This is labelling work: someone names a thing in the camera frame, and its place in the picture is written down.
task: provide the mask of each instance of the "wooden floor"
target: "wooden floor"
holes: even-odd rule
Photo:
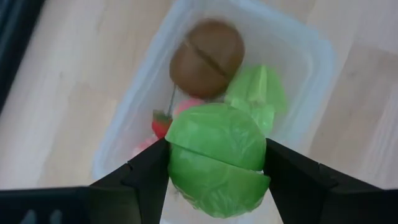
[[[172,2],[47,1],[0,117],[0,188],[92,181],[93,154]],[[303,146],[310,157],[398,187],[398,1],[266,2],[336,51],[335,88]]]

